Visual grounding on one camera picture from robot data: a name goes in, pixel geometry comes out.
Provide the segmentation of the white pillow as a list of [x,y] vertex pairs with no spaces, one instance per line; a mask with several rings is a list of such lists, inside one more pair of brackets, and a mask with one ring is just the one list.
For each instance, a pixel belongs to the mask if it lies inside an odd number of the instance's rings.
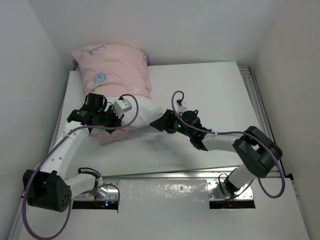
[[[129,128],[139,129],[147,127],[151,122],[158,120],[164,114],[164,111],[150,98],[141,95],[135,95],[134,97],[138,102],[138,115]],[[137,108],[136,102],[131,96],[125,96],[124,99],[130,102],[132,109],[124,113],[124,117],[121,120],[122,126],[127,125],[134,118]]]

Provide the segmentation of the pink purple pillowcase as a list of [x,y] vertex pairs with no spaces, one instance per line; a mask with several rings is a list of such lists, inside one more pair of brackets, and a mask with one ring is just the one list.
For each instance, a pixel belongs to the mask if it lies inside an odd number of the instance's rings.
[[[96,44],[78,48],[71,53],[81,71],[85,92],[104,95],[112,102],[123,94],[139,95],[151,99],[152,85],[148,74],[149,58],[142,51],[127,45]],[[139,105],[136,103],[138,116]],[[96,135],[104,145],[122,141],[129,131],[123,128],[113,133],[100,132]]]

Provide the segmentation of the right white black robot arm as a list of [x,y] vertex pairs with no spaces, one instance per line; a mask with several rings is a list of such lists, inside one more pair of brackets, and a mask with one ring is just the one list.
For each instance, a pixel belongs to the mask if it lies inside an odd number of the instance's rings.
[[265,178],[273,167],[279,166],[282,150],[259,128],[250,126],[241,132],[211,132],[203,127],[197,110],[176,114],[166,110],[164,115],[150,123],[159,132],[180,133],[201,151],[236,153],[242,165],[224,180],[221,189],[234,196],[246,183]]

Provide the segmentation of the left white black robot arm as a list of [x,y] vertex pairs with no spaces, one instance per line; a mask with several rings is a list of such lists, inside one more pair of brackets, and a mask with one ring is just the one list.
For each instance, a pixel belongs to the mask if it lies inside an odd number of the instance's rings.
[[23,206],[32,206],[56,212],[64,212],[72,199],[91,191],[102,184],[102,175],[88,167],[81,167],[77,175],[67,178],[67,169],[92,130],[113,133],[124,127],[124,114],[132,105],[123,96],[113,102],[100,94],[89,93],[79,109],[71,111],[64,131],[48,156],[34,170],[23,174]]

